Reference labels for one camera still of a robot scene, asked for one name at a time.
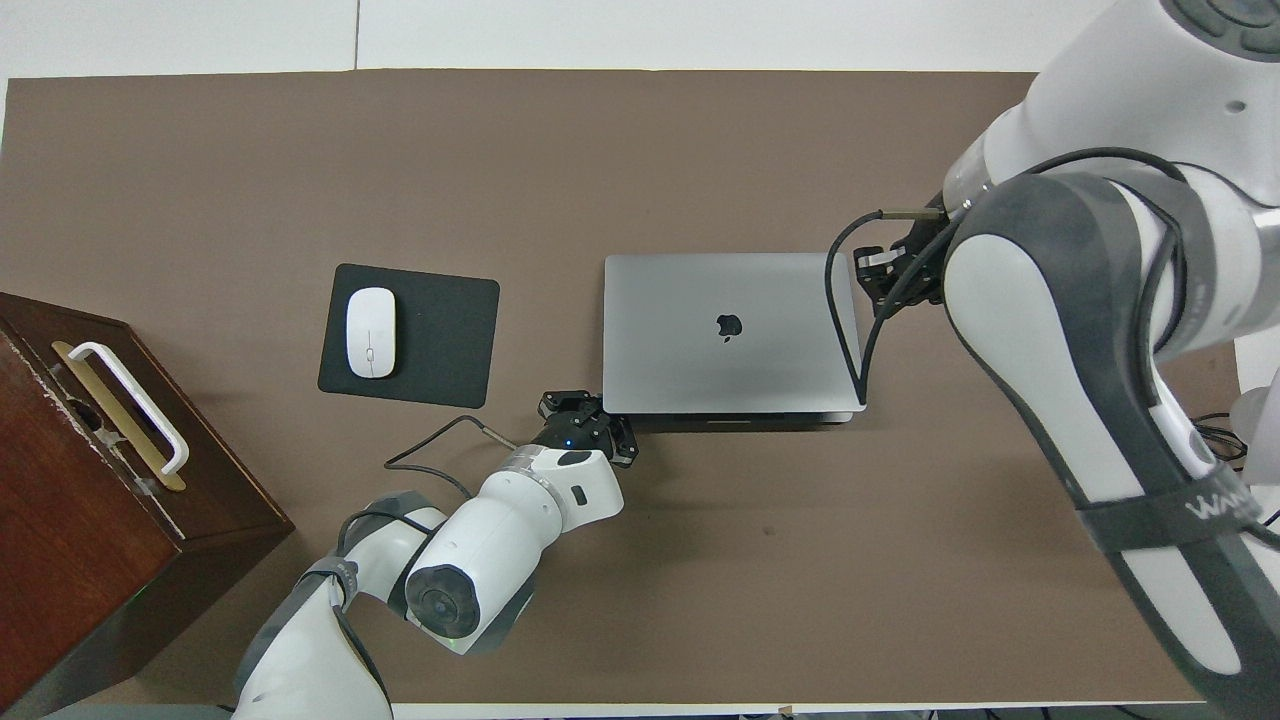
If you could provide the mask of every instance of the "white mouse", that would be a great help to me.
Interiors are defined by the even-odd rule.
[[[385,378],[396,368],[396,296],[385,287],[351,293],[347,364],[362,378]]]

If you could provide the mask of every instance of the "laptop lid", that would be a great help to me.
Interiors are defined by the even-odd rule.
[[[826,255],[611,255],[604,261],[604,409],[707,420],[841,423],[863,410],[845,366]],[[832,278],[860,363],[849,261]]]

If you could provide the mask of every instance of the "mouse pad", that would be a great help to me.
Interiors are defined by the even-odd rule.
[[[362,378],[347,363],[347,301],[365,287],[396,295],[396,365],[384,378]],[[316,384],[325,392],[481,407],[497,322],[495,281],[338,265]]]

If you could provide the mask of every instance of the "wooden box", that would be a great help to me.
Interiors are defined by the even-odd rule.
[[[292,529],[127,324],[0,293],[6,719],[133,675]]]

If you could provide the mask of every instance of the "table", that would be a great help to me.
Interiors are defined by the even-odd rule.
[[[105,700],[228,701],[239,653],[452,409],[325,395],[344,261],[502,284],[489,404],[599,388],[611,252],[814,251],[927,200],[1024,74],[378,70],[13,81],[0,286],[129,318],[298,532]],[[887,243],[904,227],[854,245]],[[867,318],[861,318],[864,327]],[[1230,348],[1181,361],[1189,411]],[[627,509],[553,546],[495,655],[374,603],[397,702],[1192,700],[941,309],[887,325],[872,406],[803,433],[641,437]],[[1196,378],[1194,383],[1185,378]],[[502,448],[430,459],[472,487]]]

